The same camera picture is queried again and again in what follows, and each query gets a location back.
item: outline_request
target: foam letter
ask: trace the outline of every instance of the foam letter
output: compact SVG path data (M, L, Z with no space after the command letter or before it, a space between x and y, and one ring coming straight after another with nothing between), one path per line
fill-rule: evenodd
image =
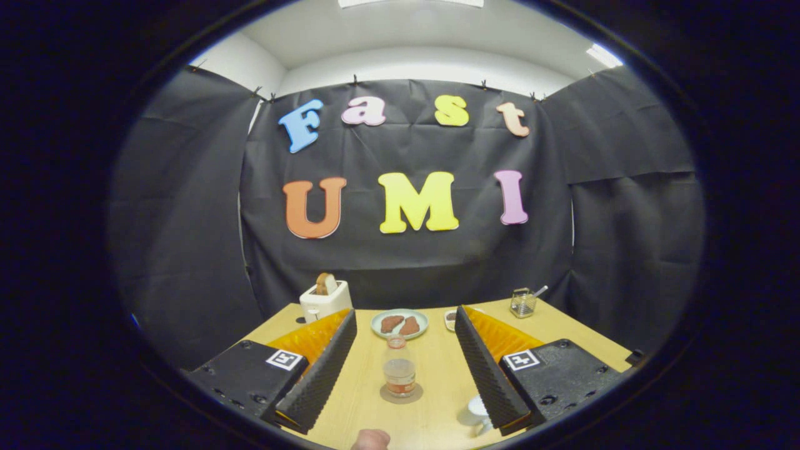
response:
M290 153L297 153L317 140L318 133L309 131L308 127L319 127L319 116L313 111L319 108L322 108L322 101L315 98L278 120L279 124L286 127L289 140L292 141L292 145L289 147Z
M425 226L431 231L455 230L458 219L453 216L453 201L450 184L455 178L449 172L433 172L428 175L422 190L417 193L405 174L391 173L378 177L386 189L386 221L381 223L381 233L402 233L406 223L400 218L400 210L416 231L430 209L430 219Z
M383 108L386 107L386 102L378 97L358 97L353 98L347 103L351 108L342 113L342 121L350 125L358 125L365 123L371 127L380 125L386 121L386 116L383 115Z
M470 121L467 114L466 102L456 95L439 95L434 101L437 111L434 113L440 125L463 127Z
M502 112L502 117L506 121L506 128L512 135L524 138L530 134L530 128L523 127L519 118L525 117L525 112L518 110L512 102L503 103L497 107L498 112Z
M344 178L326 178L319 182L325 191L325 218L312 223L306 215L306 195L314 187L311 181L293 181L283 187L286 193L286 225L293 235L303 239L320 239L330 236L339 228L342 218L342 188Z
M500 182L502 190L503 213L500 222L503 225L527 222L528 214L522 209L522 196L519 194L522 174L517 171L497 171L494 172L494 177Z

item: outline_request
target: white wall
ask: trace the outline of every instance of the white wall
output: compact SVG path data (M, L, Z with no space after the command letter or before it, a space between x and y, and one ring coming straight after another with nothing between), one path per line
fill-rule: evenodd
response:
M277 92L286 68L264 47L242 33L234 33L218 42L190 63L202 69L220 74L250 90L262 86L258 92L270 97Z
M342 54L289 70L278 96L313 87L376 79L429 79L486 85L536 98L576 81L545 67L476 50L394 47Z

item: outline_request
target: human hand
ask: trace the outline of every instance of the human hand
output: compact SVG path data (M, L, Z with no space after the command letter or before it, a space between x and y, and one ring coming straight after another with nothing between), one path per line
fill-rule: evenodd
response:
M389 433L383 430L358 430L358 437L350 450L388 450Z

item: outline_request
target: pink letter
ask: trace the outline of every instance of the pink letter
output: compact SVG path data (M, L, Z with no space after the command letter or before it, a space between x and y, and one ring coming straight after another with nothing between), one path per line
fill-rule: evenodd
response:
M378 97L358 97L353 98L347 103L350 109L342 113L342 121L350 125L365 123L370 127L376 127L386 121L383 115L383 108L386 102Z
M500 182L502 190L503 213L500 222L503 225L527 222L528 214L522 210L522 196L519 193L522 174L517 171L497 171L494 172L494 177Z

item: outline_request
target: blue letter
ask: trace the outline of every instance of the blue letter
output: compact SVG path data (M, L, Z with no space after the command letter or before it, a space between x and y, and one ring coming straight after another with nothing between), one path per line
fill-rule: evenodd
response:
M289 133L289 140L292 141L289 153L297 153L317 140L318 133L308 131L308 127L319 127L319 116L312 111L319 108L322 108L322 101L315 98L278 120L278 123L286 127L286 131ZM308 114L303 117L302 114L306 111L308 111Z

